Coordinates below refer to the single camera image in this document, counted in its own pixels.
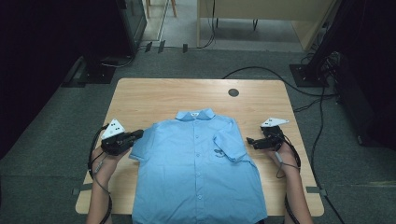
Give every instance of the shirt collar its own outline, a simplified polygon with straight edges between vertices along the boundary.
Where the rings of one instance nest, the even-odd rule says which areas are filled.
[[[203,110],[195,110],[195,111],[179,111],[176,115],[176,119],[181,121],[189,121],[195,119],[209,120],[213,119],[216,114],[213,112],[211,108],[203,109]]]

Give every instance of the white triangular marker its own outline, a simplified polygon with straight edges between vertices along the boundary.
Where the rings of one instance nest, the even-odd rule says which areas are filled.
[[[280,125],[280,124],[284,124],[284,123],[289,123],[289,120],[288,119],[269,118],[264,123],[262,123],[262,127],[274,127],[276,125]]]
[[[116,119],[113,119],[113,120],[111,120],[111,123],[106,128],[105,132],[102,134],[102,139],[107,139],[109,137],[112,137],[114,135],[117,135],[117,134],[123,133],[123,132],[125,132],[125,129],[122,127],[122,125],[119,123],[119,121]]]

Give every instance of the gray carpet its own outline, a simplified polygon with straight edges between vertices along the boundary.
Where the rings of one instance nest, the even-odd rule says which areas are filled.
[[[109,85],[59,88],[17,144],[0,161],[3,201],[0,223],[83,223],[77,214],[79,188],[94,133],[104,122],[117,81],[123,77],[222,78],[246,66],[264,66],[294,85],[290,63],[303,53],[267,51],[156,49],[140,51],[134,61],[116,70]],[[260,69],[231,75],[231,79],[277,79]],[[293,107],[314,97],[287,87]],[[321,89],[300,89],[319,94]],[[335,99],[323,103],[324,129],[318,142],[315,169],[329,198],[346,223],[394,223],[396,220],[396,152],[360,147],[347,115]],[[295,114],[308,153],[318,134],[318,105]],[[325,214],[316,223],[339,223],[323,201]],[[115,223],[131,223],[129,216],[114,216]],[[280,223],[269,217],[266,223]]]

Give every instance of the blue shirt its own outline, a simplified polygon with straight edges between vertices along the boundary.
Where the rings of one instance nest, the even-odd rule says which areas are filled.
[[[234,119],[178,112],[145,130],[134,223],[256,223],[267,217],[259,171]]]

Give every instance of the wooden desk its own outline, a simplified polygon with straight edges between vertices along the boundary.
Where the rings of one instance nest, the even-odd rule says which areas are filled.
[[[337,0],[197,0],[197,47],[201,18],[291,21],[303,50],[309,50]]]
[[[237,89],[239,95],[230,96],[229,89]],[[316,186],[290,100],[281,81],[124,78],[118,83],[104,124],[118,119],[127,131],[132,132],[146,129],[156,121],[173,119],[179,110],[207,107],[216,114],[236,119],[244,139],[263,138],[260,125],[270,117],[290,120],[281,129],[300,154],[304,186]],[[248,143],[246,147],[260,171],[268,215],[283,216],[285,179],[276,178],[276,166],[262,152],[254,150]],[[125,156],[112,176],[109,190],[113,214],[132,213],[138,165],[137,161]],[[84,183],[91,182],[87,173]],[[305,191],[305,196],[312,216],[321,216],[324,208],[319,194]],[[78,213],[88,213],[90,198],[90,190],[79,194]]]

